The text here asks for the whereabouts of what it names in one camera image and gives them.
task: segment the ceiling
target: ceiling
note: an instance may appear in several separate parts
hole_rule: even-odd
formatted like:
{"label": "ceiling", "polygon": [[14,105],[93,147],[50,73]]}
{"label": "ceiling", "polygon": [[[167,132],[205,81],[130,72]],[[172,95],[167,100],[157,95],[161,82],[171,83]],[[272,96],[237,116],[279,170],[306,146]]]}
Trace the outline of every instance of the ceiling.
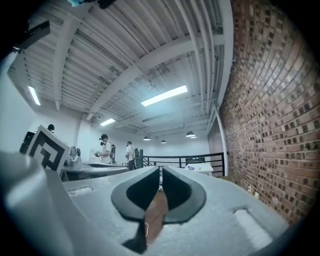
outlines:
{"label": "ceiling", "polygon": [[[50,34],[22,51],[8,71],[30,104],[28,86],[41,103],[87,113],[92,122],[113,118],[114,129],[149,136],[208,131],[232,65],[229,1],[117,0],[103,10],[52,0],[30,28],[47,20]],[[183,85],[187,93],[141,104]]]}

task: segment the black cap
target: black cap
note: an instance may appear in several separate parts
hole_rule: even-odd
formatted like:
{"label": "black cap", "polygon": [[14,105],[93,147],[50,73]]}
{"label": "black cap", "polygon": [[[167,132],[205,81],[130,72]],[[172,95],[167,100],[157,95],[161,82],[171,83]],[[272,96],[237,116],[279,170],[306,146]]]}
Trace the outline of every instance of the black cap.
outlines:
{"label": "black cap", "polygon": [[107,138],[107,139],[108,139],[108,135],[102,134],[102,135],[101,135],[101,138],[100,138],[99,140],[103,140],[104,138]]}
{"label": "black cap", "polygon": [[50,132],[54,133],[55,132],[55,126],[53,124],[49,124],[47,128]]}

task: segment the fluorescent light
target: fluorescent light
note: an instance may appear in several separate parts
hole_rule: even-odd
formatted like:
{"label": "fluorescent light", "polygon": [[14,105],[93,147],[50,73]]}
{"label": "fluorescent light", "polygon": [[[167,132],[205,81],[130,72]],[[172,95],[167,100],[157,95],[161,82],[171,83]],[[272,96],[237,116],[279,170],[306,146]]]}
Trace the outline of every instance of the fluorescent light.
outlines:
{"label": "fluorescent light", "polygon": [[112,118],[110,118],[109,120],[100,123],[100,125],[101,125],[101,126],[106,126],[106,125],[111,124],[111,123],[113,123],[113,122],[115,122],[115,120],[113,120]]}
{"label": "fluorescent light", "polygon": [[167,92],[159,94],[159,95],[157,95],[157,96],[155,96],[153,98],[147,99],[144,102],[141,102],[141,104],[146,107],[146,106],[149,106],[149,105],[151,105],[153,103],[165,100],[167,98],[170,98],[170,97],[173,97],[173,96],[176,96],[176,95],[179,95],[179,94],[186,93],[187,91],[188,91],[187,87],[185,85],[183,85],[183,86],[180,86],[180,87],[175,88],[173,90],[169,90]]}
{"label": "fluorescent light", "polygon": [[33,97],[33,99],[34,99],[35,104],[41,106],[41,105],[40,105],[40,102],[39,102],[39,100],[38,100],[38,97],[37,97],[37,95],[36,95],[35,88],[29,86],[29,90],[30,90],[30,92],[31,92],[31,95],[32,95],[32,97]]}
{"label": "fluorescent light", "polygon": [[195,134],[194,134],[194,132],[193,131],[188,131],[187,133],[186,133],[186,135],[185,135],[186,137],[194,137],[194,136],[196,136]]}

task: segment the cable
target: cable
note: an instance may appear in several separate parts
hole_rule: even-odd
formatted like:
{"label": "cable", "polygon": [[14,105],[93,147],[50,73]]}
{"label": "cable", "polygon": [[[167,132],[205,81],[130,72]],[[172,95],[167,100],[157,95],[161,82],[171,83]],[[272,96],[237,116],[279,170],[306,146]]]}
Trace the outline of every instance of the cable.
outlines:
{"label": "cable", "polygon": [[144,236],[144,237],[146,237],[146,236],[148,235],[149,224],[148,224],[148,223],[146,223],[146,222],[145,222],[144,224],[146,224],[146,226],[147,226],[147,227],[146,227],[146,235]]}

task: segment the pendant light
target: pendant light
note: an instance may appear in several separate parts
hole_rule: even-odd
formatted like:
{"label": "pendant light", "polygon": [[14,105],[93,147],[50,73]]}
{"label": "pendant light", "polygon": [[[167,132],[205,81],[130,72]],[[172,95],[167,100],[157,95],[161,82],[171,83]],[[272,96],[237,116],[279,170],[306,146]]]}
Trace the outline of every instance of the pendant light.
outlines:
{"label": "pendant light", "polygon": [[196,135],[195,135],[195,133],[193,131],[188,131],[186,133],[186,137],[194,137],[194,136],[196,136]]}

